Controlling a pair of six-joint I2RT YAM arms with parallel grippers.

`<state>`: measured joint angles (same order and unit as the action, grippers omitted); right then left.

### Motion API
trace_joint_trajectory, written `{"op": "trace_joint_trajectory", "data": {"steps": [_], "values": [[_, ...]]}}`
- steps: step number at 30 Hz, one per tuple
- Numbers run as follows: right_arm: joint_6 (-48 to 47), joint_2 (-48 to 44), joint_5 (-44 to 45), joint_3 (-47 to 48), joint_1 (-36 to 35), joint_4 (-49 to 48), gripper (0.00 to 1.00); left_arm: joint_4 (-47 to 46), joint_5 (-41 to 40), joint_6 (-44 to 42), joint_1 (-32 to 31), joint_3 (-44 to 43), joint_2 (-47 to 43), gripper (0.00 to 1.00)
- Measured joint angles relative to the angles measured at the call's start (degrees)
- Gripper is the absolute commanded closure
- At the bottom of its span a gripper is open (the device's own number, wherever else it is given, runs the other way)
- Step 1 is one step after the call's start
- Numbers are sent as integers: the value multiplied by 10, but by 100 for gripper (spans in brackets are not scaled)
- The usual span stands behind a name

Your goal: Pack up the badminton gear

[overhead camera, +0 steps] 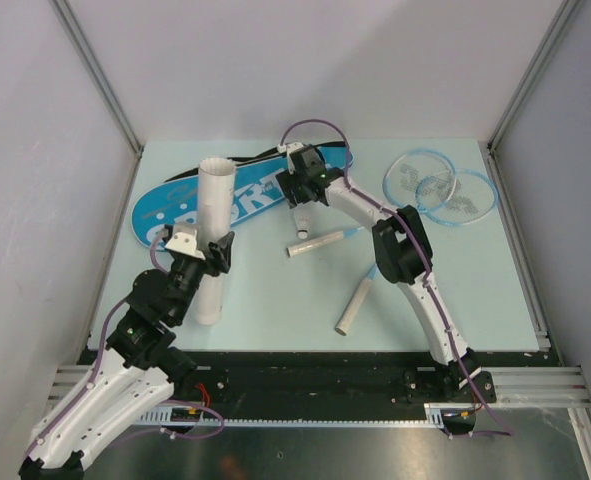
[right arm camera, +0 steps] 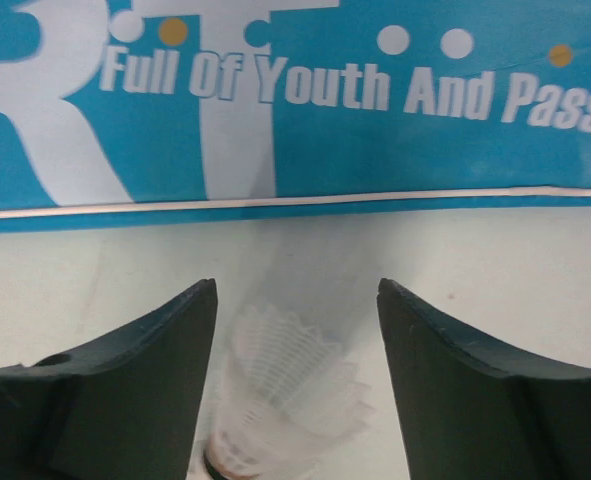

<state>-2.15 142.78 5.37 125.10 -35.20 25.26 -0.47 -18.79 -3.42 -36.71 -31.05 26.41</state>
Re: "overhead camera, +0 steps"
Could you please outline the white shuttlecock tube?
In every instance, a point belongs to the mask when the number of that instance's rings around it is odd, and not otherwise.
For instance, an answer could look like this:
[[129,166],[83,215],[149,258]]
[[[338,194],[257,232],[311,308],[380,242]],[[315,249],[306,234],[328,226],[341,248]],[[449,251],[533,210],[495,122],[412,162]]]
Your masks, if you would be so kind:
[[[228,234],[231,227],[234,183],[237,167],[228,158],[210,157],[198,165],[197,223],[198,242],[210,242]],[[194,298],[194,318],[200,325],[210,326],[221,318],[224,276],[205,275]]]

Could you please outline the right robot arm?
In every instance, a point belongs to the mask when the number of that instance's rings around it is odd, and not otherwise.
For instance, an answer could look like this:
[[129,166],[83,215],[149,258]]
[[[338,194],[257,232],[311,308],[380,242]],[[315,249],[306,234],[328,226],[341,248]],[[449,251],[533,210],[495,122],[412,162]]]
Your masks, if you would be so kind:
[[287,158],[287,168],[277,180],[291,208],[322,203],[371,232],[380,273],[405,295],[427,338],[438,393],[448,401],[459,401],[472,391],[476,401],[486,405],[475,383],[481,366],[441,298],[432,247],[418,211],[395,209],[370,196],[351,181],[347,168],[328,168],[313,145],[291,143],[277,151]]

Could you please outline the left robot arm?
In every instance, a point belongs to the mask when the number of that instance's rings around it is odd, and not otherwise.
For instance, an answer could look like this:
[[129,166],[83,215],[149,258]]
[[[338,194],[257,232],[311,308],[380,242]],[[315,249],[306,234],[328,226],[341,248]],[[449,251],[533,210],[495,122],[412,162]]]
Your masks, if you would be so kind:
[[206,277],[231,268],[232,232],[206,245],[190,224],[166,226],[168,270],[142,271],[116,304],[125,311],[103,328],[97,356],[64,398],[33,429],[18,475],[22,479],[81,479],[99,455],[143,414],[196,387],[196,364],[173,343]]

